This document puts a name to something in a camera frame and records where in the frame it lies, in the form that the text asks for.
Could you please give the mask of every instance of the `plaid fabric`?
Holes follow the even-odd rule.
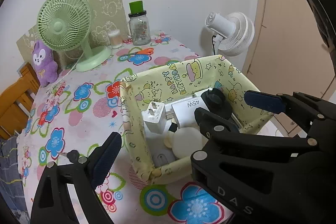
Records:
[[[17,171],[17,133],[7,141],[0,139],[0,193],[21,223],[29,223],[22,179]]]

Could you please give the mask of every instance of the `orange scissors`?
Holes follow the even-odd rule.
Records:
[[[146,55],[151,55],[154,53],[154,48],[145,48],[143,50],[140,50],[138,52],[130,52],[128,54],[123,54],[121,56],[129,56],[129,55],[135,55],[135,54],[146,54]]]

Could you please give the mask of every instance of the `wooden chair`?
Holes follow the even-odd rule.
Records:
[[[16,102],[21,103],[30,112],[34,100],[28,90],[36,95],[40,86],[29,63],[20,69],[20,73],[22,77],[0,95],[0,137],[5,140],[14,135],[15,130],[21,133],[28,121],[28,116]]]

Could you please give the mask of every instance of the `floral tablecloth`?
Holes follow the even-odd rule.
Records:
[[[122,56],[148,47],[154,48],[151,55]],[[18,170],[23,178],[28,212],[46,164],[70,163],[60,152],[76,149],[89,156],[112,131],[119,132],[124,142],[119,99],[119,81],[124,76],[197,57],[170,35],[157,32],[148,45],[134,47],[130,39],[126,40],[93,70],[74,70],[58,84],[40,88],[27,127],[17,138]],[[59,79],[68,71],[62,71]],[[73,186],[69,186],[69,192],[78,220],[87,223]],[[124,143],[96,193],[116,224],[135,221],[215,224],[231,215],[231,211],[192,182],[190,176],[167,185],[143,183],[131,166]]]

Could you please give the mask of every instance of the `beige cabinet door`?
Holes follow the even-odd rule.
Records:
[[[247,77],[262,92],[322,97],[334,70],[306,0],[266,0]],[[283,113],[276,118],[288,133],[297,126]]]

